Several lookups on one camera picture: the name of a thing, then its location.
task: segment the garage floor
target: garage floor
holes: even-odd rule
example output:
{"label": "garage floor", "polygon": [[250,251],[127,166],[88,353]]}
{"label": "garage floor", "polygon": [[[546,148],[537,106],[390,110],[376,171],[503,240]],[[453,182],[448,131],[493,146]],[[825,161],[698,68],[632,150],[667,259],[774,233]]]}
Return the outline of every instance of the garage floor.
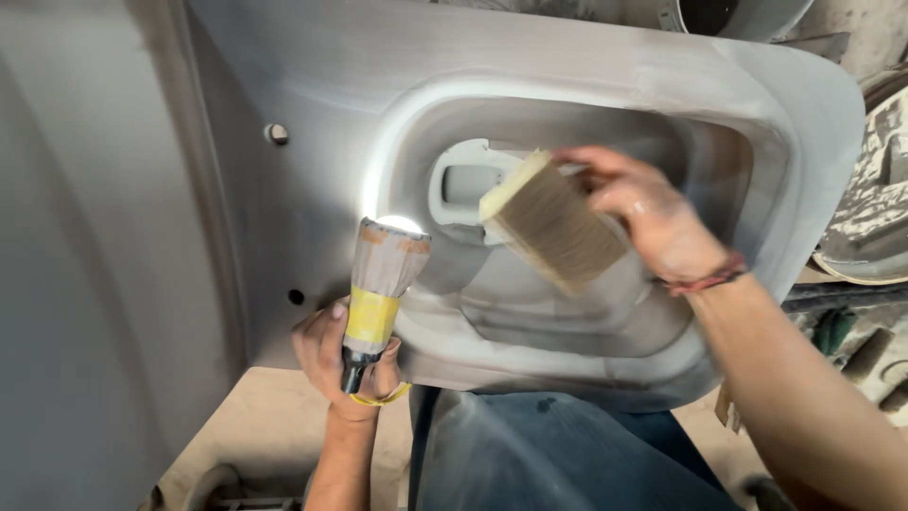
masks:
{"label": "garage floor", "polygon": [[[852,33],[842,62],[852,75],[869,75],[895,64],[908,45],[908,0],[816,0],[793,34],[841,31]],[[746,435],[736,436],[719,424],[715,402],[713,392],[674,413],[735,500],[753,509],[740,493],[740,483],[763,473],[763,464]],[[181,509],[198,477],[223,462],[236,466],[244,482],[258,485],[264,494],[301,495],[321,449],[327,406],[302,372],[250,369],[163,475],[160,488],[167,509]],[[372,465],[373,509],[397,507],[410,442],[410,411],[401,399],[380,416]]]}

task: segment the bracelet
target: bracelet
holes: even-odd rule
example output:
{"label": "bracelet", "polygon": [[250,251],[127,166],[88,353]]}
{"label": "bracelet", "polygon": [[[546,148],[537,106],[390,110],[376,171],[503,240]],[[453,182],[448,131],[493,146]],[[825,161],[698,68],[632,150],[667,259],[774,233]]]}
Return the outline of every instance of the bracelet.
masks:
{"label": "bracelet", "polygon": [[398,397],[403,396],[408,390],[410,390],[411,386],[412,386],[412,384],[404,383],[401,388],[390,393],[387,397],[385,397],[383,399],[369,399],[367,397],[359,397],[355,394],[350,394],[350,398],[353,399],[353,401],[356,401],[357,403],[359,403],[361,405],[365,405],[365,406],[385,406],[386,404],[397,399]]}
{"label": "bracelet", "polygon": [[708,276],[693,282],[663,281],[663,283],[671,296],[681,296],[685,293],[695,293],[720,284],[734,282],[745,273],[747,273],[747,266],[744,264],[744,256],[737,250],[732,250],[728,253],[725,262]]}

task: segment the hand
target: hand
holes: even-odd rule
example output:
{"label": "hand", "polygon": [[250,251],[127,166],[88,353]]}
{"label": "hand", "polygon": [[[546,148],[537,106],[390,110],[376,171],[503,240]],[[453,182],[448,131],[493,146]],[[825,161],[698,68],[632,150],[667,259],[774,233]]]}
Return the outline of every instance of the hand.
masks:
{"label": "hand", "polygon": [[[300,321],[293,328],[291,338],[302,372],[331,401],[331,408],[347,420],[361,421],[377,416],[379,407],[360,405],[341,392],[343,359],[340,350],[343,332],[347,328],[349,302],[348,297],[343,298]],[[394,392],[400,383],[397,365],[399,348],[400,339],[392,337],[381,354],[381,360],[366,368],[357,396],[382,399]]]}
{"label": "hand", "polygon": [[554,156],[589,165],[580,174],[593,189],[589,206],[621,215],[637,252],[663,280],[693,282],[725,262],[728,251],[653,166],[597,145],[561,149]]}

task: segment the grey primer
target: grey primer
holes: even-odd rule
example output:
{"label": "grey primer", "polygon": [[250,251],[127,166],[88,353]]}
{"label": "grey primer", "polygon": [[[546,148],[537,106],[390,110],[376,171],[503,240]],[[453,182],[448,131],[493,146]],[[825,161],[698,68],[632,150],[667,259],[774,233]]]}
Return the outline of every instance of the grey primer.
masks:
{"label": "grey primer", "polygon": [[[394,0],[7,2],[0,48],[9,509],[136,506],[248,364],[296,366],[289,329],[348,292],[365,214],[438,240],[399,315],[409,380],[688,403],[718,373],[683,302],[630,258],[597,308],[561,309],[432,222],[433,162],[471,138],[614,145],[780,299],[864,122],[842,70],[789,48]],[[549,309],[490,303],[502,267]],[[559,340],[515,335],[525,317]]]}

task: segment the masking tape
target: masking tape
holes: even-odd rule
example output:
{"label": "masking tape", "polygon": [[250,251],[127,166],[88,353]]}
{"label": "masking tape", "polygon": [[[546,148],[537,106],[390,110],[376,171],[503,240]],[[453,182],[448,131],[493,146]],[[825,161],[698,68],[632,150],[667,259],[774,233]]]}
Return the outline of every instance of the masking tape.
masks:
{"label": "masking tape", "polygon": [[367,343],[386,343],[394,327],[399,302],[399,298],[377,295],[353,286],[350,291],[350,319],[345,334]]}

